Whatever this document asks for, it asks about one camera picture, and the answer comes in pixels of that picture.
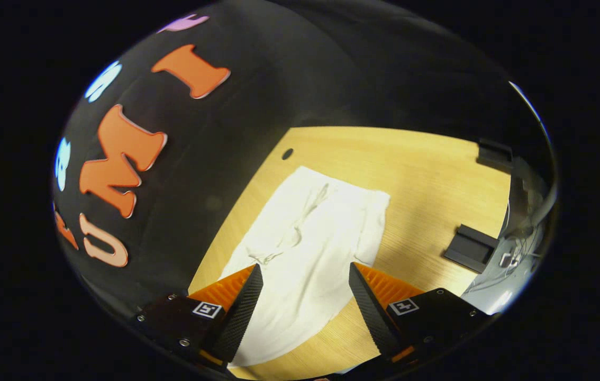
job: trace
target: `white towel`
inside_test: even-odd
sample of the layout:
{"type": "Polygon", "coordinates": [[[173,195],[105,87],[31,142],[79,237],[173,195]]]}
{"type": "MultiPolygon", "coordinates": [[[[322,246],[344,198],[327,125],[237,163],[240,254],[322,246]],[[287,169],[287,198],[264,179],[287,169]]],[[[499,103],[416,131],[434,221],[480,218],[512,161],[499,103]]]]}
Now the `white towel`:
{"type": "Polygon", "coordinates": [[[372,266],[389,195],[299,167],[277,188],[220,279],[259,263],[264,287],[232,366],[261,364],[319,333],[352,298],[349,263],[372,266]]]}

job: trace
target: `wooden table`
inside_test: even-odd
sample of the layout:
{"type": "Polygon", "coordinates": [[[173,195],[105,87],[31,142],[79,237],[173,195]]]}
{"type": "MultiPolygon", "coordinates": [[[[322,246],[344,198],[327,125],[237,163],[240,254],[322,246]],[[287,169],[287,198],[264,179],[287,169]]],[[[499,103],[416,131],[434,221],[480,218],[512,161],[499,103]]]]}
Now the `wooden table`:
{"type": "MultiPolygon", "coordinates": [[[[510,176],[476,163],[474,142],[385,128],[291,128],[258,169],[220,227],[189,292],[215,282],[276,188],[298,166],[390,194],[385,232],[373,267],[422,290],[462,294],[477,275],[442,254],[460,224],[497,237],[510,176]],[[293,154],[282,160],[284,152],[293,154]]],[[[356,301],[291,352],[250,367],[239,378],[301,379],[377,357],[356,301]]]]}

